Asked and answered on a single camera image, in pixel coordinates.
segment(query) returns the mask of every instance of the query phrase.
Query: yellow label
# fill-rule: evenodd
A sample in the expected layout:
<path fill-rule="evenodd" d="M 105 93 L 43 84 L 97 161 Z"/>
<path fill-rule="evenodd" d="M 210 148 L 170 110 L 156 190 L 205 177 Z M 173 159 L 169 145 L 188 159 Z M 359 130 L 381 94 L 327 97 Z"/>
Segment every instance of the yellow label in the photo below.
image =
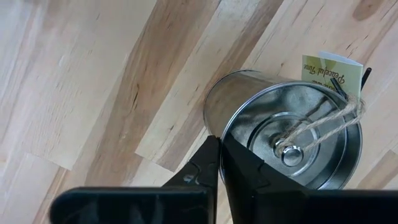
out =
<path fill-rule="evenodd" d="M 324 57 L 303 55 L 302 80 L 336 91 L 330 80 L 335 78 L 347 94 L 360 97 L 363 65 L 327 52 L 321 52 L 320 55 Z"/>

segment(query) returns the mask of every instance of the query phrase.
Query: cylindrical tin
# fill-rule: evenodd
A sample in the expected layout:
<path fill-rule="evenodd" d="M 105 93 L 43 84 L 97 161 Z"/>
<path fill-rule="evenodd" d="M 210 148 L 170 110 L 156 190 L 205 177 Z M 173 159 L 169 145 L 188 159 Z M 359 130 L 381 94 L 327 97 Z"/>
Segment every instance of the cylindrical tin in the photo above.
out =
<path fill-rule="evenodd" d="M 300 161 L 293 161 L 293 165 L 274 149 L 286 131 L 335 113 L 346 104 L 340 95 L 317 84 L 242 70 L 225 76 L 210 90 L 203 114 L 211 134 L 221 140 L 232 134 L 281 174 L 310 189 L 340 189 L 351 177 L 361 154 L 359 124 L 303 152 Z M 349 114 L 299 135 L 292 142 L 294 159 L 301 153 L 296 149 L 353 118 L 354 114 Z"/>

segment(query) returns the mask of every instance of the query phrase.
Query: jute rope loop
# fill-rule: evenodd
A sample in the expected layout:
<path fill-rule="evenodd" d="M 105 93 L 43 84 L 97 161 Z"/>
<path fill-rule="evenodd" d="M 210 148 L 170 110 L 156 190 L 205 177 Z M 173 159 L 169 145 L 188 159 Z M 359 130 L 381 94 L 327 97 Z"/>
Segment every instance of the jute rope loop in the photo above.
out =
<path fill-rule="evenodd" d="M 350 113 L 354 113 L 356 112 L 356 117 L 354 119 L 352 119 L 351 121 L 348 121 L 345 124 L 342 124 L 341 126 L 329 131 L 328 133 L 324 134 L 322 137 L 320 137 L 317 140 L 314 140 L 313 142 L 311 142 L 309 145 L 305 146 L 305 148 L 303 148 L 302 150 L 305 152 L 306 150 L 311 149 L 312 147 L 320 144 L 321 142 L 323 142 L 324 140 L 328 139 L 330 136 L 340 132 L 341 130 L 347 128 L 348 126 L 352 125 L 352 124 L 356 124 L 358 123 L 361 118 L 363 117 L 363 114 L 365 114 L 365 102 L 362 99 L 357 99 L 356 97 L 353 96 L 348 96 L 348 103 L 347 105 L 344 107 L 344 109 L 342 109 L 341 111 L 326 116 L 324 118 L 321 118 L 317 121 L 314 121 L 311 124 L 308 124 L 304 127 L 301 128 L 297 128 L 295 131 L 291 132 L 290 134 L 287 133 L 285 140 L 283 142 L 281 142 L 278 146 L 277 149 L 278 152 L 281 154 L 282 151 L 285 149 L 285 147 L 287 146 L 291 146 L 292 145 L 292 141 L 301 133 L 303 133 L 304 131 L 316 128 L 317 126 L 324 124 L 328 121 L 337 119 L 337 118 L 341 118 L 347 114 Z"/>

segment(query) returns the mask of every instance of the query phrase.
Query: light wood surface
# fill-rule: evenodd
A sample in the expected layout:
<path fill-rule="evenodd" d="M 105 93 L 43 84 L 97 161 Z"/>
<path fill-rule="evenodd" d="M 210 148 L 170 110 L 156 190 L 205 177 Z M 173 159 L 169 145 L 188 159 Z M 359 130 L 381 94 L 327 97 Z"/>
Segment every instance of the light wood surface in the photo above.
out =
<path fill-rule="evenodd" d="M 0 223 L 81 185 L 160 186 L 202 144 L 205 95 L 326 50 L 372 67 L 346 188 L 398 189 L 396 0 L 0 1 Z M 220 184 L 218 223 L 232 223 Z"/>

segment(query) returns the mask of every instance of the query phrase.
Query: wooden floor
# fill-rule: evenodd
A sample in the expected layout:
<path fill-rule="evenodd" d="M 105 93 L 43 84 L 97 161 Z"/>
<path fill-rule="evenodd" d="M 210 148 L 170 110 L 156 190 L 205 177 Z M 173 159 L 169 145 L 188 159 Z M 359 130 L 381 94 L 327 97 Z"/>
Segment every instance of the wooden floor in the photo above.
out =
<path fill-rule="evenodd" d="M 47 223 L 81 185 L 159 186 L 208 135 L 212 84 L 299 79 L 326 50 L 372 67 L 347 188 L 398 189 L 398 4 L 391 0 L 0 1 L 0 223 Z M 231 223 L 220 184 L 218 223 Z"/>

